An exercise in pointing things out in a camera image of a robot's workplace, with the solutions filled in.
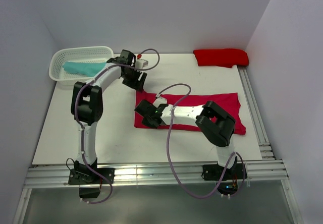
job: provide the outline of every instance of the white connector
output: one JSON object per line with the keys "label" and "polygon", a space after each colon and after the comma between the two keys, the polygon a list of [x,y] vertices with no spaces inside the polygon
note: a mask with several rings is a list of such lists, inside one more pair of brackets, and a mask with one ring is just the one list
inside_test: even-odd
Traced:
{"label": "white connector", "polygon": [[136,59],[135,68],[143,69],[144,67],[148,66],[148,61],[145,59]]}
{"label": "white connector", "polygon": [[153,106],[155,106],[155,107],[158,107],[160,104],[167,104],[167,100],[165,98],[163,98],[163,97],[158,97],[153,102]]}

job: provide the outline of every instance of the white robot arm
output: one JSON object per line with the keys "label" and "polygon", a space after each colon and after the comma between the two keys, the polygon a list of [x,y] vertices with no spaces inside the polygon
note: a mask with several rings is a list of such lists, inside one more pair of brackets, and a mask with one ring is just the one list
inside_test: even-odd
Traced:
{"label": "white robot arm", "polygon": [[[142,123],[150,128],[159,125],[169,125],[172,119],[173,105],[167,104],[163,97],[155,99],[154,103],[143,100],[135,111],[144,117]],[[235,119],[213,101],[198,106],[176,106],[174,108],[173,124],[198,126],[206,138],[216,146],[218,165],[224,167],[234,152],[231,139],[235,130]],[[235,156],[231,158],[228,169],[236,162]]]}
{"label": "white robot arm", "polygon": [[121,77],[124,79],[123,84],[142,91],[147,74],[140,70],[147,65],[148,61],[135,59],[133,53],[123,50],[119,57],[108,60],[94,79],[85,83],[75,83],[71,113],[78,123],[80,145],[78,156],[74,161],[74,170],[84,182],[92,183],[97,178],[89,167],[93,170],[97,169],[95,133],[97,122],[103,113],[103,92],[113,81]]}

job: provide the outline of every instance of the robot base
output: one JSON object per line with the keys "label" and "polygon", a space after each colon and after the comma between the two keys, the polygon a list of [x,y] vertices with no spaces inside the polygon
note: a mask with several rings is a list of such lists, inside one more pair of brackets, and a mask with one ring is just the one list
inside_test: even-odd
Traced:
{"label": "robot base", "polygon": [[[206,164],[203,165],[203,173],[202,178],[205,181],[218,181],[221,177],[223,167],[219,166],[218,164]],[[224,177],[222,181],[226,180],[232,180],[235,175],[237,175],[237,179],[241,180],[243,179],[243,164],[242,163],[236,163],[233,165],[233,167],[229,170],[226,170]]]}
{"label": "robot base", "polygon": [[[95,168],[95,170],[106,177],[110,183],[113,183],[114,177],[115,177],[115,169],[111,167],[106,168]],[[97,177],[93,179],[92,182],[86,182],[84,181],[77,172],[75,172],[74,169],[71,170],[70,176],[69,176],[69,185],[100,185],[100,184],[108,184],[105,180]],[[82,199],[89,199],[89,198],[97,198],[101,192],[101,189],[98,187],[85,187],[85,188],[79,188],[79,196]]]}

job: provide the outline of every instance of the black mount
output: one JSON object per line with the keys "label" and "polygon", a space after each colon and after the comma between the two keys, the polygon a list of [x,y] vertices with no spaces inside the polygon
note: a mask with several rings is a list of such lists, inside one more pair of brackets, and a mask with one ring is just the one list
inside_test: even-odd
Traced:
{"label": "black mount", "polygon": [[[115,169],[110,167],[98,168],[97,159],[90,166],[93,170],[106,177],[110,183],[113,183],[115,177]],[[101,180],[99,176],[89,170],[86,165],[74,162],[74,169],[71,169],[69,176],[69,185],[88,185],[88,184],[108,184],[105,180]],[[100,188],[79,188],[79,196],[83,199],[97,198],[101,192]]]}
{"label": "black mount", "polygon": [[[202,167],[203,167],[202,178],[205,181],[218,181],[224,169],[224,167],[219,166],[218,164],[206,164],[206,165],[203,165]],[[235,175],[237,175],[237,179],[241,180],[243,179],[243,172],[244,172],[243,164],[237,163],[237,157],[236,157],[233,166],[230,169],[226,170],[222,181],[232,180],[235,177]]]}

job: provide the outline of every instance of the basket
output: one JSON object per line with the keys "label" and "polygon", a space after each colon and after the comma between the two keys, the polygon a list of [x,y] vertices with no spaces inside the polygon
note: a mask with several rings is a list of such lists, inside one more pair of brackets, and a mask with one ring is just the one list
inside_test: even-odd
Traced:
{"label": "basket", "polygon": [[74,85],[77,81],[85,82],[93,77],[84,74],[70,74],[62,67],[67,61],[76,63],[104,63],[112,58],[113,51],[107,46],[91,46],[63,49],[54,54],[49,66],[51,79],[62,85]]}

